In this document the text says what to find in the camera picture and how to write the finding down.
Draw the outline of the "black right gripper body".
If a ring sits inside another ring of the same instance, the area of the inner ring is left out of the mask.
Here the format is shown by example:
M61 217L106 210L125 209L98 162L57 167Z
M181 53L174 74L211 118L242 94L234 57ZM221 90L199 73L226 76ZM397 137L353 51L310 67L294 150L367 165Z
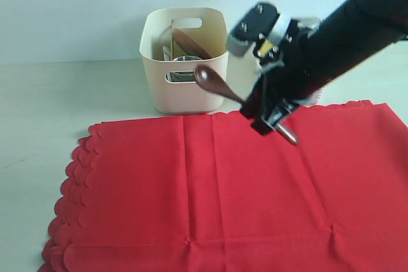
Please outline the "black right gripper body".
M305 56L301 42L316 30L320 20L292 20L289 30L278 47L264 41L255 43L253 55L259 61L259 78L253 88L263 90L264 108L278 106L287 109L289 115L301 106L301 100L308 97L293 97L295 77L303 72L299 65Z

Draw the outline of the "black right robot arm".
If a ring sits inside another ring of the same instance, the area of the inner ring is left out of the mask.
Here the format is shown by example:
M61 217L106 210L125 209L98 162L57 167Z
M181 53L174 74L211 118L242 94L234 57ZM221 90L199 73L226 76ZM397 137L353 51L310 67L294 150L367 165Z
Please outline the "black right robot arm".
M345 0L313 29L259 3L237 33L255 55L272 44L241 113L262 135L284 132L282 121L311 95L407 36L407 0Z

